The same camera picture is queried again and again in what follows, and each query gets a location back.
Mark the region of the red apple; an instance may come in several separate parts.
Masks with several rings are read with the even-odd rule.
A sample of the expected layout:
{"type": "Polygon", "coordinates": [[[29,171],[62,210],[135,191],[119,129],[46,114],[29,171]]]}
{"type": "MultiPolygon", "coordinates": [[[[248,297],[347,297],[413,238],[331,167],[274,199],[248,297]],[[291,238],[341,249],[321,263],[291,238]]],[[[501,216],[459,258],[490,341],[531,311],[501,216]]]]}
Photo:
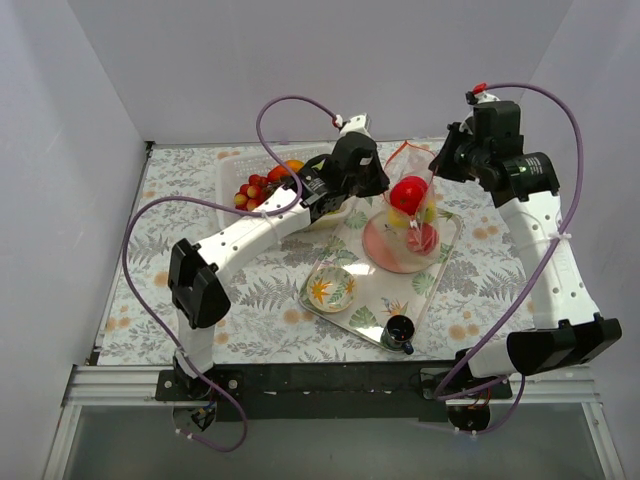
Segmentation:
{"type": "Polygon", "coordinates": [[[428,192],[427,182],[419,176],[407,176],[391,190],[389,202],[392,207],[414,215],[428,192]]]}

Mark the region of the yellow banana bunch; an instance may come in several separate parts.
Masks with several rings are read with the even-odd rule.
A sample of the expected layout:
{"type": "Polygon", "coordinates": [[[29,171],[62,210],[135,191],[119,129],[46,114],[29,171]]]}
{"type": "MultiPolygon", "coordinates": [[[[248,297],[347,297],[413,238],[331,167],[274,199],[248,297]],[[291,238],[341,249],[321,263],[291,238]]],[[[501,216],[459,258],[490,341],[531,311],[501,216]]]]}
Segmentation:
{"type": "Polygon", "coordinates": [[[387,211],[387,221],[389,226],[392,228],[408,229],[410,227],[411,218],[405,212],[391,208],[387,211]]]}

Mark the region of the yellow mango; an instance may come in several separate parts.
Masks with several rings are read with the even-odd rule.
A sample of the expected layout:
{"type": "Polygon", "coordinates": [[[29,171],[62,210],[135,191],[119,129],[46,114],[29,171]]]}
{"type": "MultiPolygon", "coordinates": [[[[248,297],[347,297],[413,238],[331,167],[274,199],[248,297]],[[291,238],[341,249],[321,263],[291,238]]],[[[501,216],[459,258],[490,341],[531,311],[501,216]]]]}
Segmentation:
{"type": "Polygon", "coordinates": [[[431,224],[437,217],[436,202],[434,200],[428,200],[425,203],[421,214],[422,214],[422,218],[421,218],[422,222],[431,224]]]}

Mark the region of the clear zip top bag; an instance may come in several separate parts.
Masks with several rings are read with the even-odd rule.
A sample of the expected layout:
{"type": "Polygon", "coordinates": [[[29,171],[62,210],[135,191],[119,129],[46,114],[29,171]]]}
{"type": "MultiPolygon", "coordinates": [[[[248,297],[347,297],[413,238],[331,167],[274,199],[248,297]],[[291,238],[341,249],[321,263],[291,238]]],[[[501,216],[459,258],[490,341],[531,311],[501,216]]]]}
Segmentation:
{"type": "Polygon", "coordinates": [[[402,263],[422,269],[439,256],[440,229],[434,172],[435,154],[427,147],[405,141],[384,165],[390,180],[384,194],[385,227],[394,235],[402,263]]]}

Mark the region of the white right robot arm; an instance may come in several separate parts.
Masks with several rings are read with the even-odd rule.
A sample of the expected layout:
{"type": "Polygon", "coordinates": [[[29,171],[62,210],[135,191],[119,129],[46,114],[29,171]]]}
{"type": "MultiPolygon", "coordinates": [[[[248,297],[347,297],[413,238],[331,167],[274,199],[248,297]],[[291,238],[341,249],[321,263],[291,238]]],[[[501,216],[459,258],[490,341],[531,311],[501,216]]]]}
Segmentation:
{"type": "Polygon", "coordinates": [[[448,180],[476,180],[491,195],[508,227],[527,278],[525,297],[534,302],[534,326],[494,340],[495,329],[458,355],[435,388],[448,398],[453,383],[475,397],[490,382],[519,373],[537,375],[585,364],[622,336],[618,319],[606,318],[579,272],[561,212],[559,181],[550,158],[527,153],[520,132],[521,110],[513,101],[473,105],[464,122],[449,125],[448,136],[430,168],[448,180]]]}

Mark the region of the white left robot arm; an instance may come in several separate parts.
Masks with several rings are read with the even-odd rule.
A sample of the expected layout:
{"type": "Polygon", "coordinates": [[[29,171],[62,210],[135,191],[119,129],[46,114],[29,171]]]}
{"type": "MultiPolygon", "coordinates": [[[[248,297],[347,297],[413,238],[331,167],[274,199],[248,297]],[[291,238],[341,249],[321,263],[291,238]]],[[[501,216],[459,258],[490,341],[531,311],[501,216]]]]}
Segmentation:
{"type": "Polygon", "coordinates": [[[180,342],[174,369],[178,387],[188,398],[200,400],[212,390],[215,325],[231,308],[225,289],[233,276],[284,237],[338,210],[347,199],[377,196],[388,187],[376,142],[362,133],[347,133],[330,153],[307,161],[295,177],[285,177],[246,216],[195,244],[183,239],[173,246],[168,287],[180,342]]]}

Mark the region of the orange red mango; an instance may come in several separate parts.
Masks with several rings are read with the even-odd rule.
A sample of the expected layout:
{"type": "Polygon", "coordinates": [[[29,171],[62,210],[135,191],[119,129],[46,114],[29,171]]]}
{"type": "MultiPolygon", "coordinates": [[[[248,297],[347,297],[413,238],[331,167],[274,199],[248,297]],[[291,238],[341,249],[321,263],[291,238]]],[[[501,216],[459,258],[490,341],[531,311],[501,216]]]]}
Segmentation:
{"type": "Polygon", "coordinates": [[[278,165],[267,174],[267,180],[271,184],[279,183],[283,177],[288,177],[290,171],[297,173],[304,163],[297,159],[286,160],[284,165],[278,165]]]}

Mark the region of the pink white plate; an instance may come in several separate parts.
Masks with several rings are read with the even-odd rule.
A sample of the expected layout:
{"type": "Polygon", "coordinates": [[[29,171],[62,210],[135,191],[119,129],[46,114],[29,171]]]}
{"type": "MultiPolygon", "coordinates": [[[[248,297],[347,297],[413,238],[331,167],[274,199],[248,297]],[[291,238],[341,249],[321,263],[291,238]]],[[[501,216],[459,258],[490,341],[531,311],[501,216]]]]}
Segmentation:
{"type": "Polygon", "coordinates": [[[430,255],[416,255],[407,249],[407,233],[423,222],[411,218],[408,229],[396,229],[389,226],[387,211],[392,207],[374,215],[366,224],[362,243],[367,256],[380,268],[392,273],[418,273],[435,264],[439,257],[439,247],[430,255]]]}

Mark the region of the red cherries cluster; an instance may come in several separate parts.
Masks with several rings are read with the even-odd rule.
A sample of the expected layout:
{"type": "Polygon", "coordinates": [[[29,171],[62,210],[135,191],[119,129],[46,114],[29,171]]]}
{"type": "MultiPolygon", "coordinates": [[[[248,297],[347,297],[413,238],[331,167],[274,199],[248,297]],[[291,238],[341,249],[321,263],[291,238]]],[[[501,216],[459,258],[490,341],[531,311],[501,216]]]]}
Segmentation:
{"type": "Polygon", "coordinates": [[[249,212],[257,209],[270,196],[270,186],[271,184],[267,177],[252,174],[234,195],[234,207],[238,210],[249,212]]]}

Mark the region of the white plastic fruit basket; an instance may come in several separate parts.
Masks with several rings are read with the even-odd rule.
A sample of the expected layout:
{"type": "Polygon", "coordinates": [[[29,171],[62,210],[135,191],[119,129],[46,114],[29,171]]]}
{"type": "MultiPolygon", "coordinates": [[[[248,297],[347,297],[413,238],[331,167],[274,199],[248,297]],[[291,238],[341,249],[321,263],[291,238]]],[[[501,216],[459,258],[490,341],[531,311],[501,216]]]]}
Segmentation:
{"type": "MultiPolygon", "coordinates": [[[[304,143],[289,146],[276,146],[278,156],[286,160],[307,161],[320,154],[328,154],[333,146],[330,143],[304,143]]],[[[252,174],[266,177],[268,172],[277,166],[273,158],[264,150],[244,152],[222,159],[217,166],[215,179],[215,202],[233,208],[233,197],[239,188],[248,182],[252,174]]],[[[307,231],[332,229],[342,223],[351,213],[355,199],[346,200],[339,210],[328,214],[310,227],[307,231]]]]}

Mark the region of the floral small bowl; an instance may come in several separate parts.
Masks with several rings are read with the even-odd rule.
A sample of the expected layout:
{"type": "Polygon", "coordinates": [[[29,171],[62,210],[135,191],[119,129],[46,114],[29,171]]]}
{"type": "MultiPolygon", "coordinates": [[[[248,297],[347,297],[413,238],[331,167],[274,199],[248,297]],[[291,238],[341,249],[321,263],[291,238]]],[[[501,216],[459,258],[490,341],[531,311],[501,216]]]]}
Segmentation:
{"type": "Polygon", "coordinates": [[[342,267],[323,267],[309,276],[305,293],[315,309],[325,313],[341,312],[355,300],[356,279],[342,267]]]}

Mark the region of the leaf pattern tray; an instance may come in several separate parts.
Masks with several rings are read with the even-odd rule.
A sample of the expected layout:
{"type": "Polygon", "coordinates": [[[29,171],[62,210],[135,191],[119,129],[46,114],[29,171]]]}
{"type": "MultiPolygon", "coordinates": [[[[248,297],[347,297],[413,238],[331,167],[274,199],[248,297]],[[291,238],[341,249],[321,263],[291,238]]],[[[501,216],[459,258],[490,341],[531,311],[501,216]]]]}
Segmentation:
{"type": "Polygon", "coordinates": [[[441,235],[438,260],[418,273],[398,274],[376,265],[365,253],[362,243],[367,222],[377,213],[386,210],[384,195],[356,201],[348,217],[330,235],[301,287],[301,304],[332,324],[386,350],[389,349],[381,344],[381,335],[390,317],[408,317],[414,323],[416,334],[461,232],[459,217],[440,209],[438,202],[437,208],[441,235]],[[356,279],[355,300],[344,311],[321,312],[311,305],[306,296],[305,287],[309,276],[327,266],[342,267],[356,279]]]}

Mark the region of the dark blue cup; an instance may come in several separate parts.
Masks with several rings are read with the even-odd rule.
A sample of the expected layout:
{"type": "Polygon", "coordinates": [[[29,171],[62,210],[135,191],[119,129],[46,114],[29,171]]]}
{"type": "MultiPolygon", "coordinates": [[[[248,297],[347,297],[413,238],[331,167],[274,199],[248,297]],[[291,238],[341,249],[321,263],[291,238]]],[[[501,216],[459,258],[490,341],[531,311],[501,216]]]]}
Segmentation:
{"type": "Polygon", "coordinates": [[[404,315],[394,315],[387,321],[381,335],[381,344],[392,351],[400,351],[406,355],[414,353],[412,339],[415,326],[411,319],[404,315]]]}

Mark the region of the black base bar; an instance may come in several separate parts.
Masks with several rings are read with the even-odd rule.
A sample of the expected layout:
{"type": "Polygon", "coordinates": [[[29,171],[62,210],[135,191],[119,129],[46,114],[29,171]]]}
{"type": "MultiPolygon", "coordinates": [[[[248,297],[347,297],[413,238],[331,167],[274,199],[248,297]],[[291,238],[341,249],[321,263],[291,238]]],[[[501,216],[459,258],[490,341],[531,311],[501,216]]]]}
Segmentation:
{"type": "Polygon", "coordinates": [[[432,392],[452,360],[218,364],[205,376],[251,420],[417,419],[444,422],[432,392]]]}

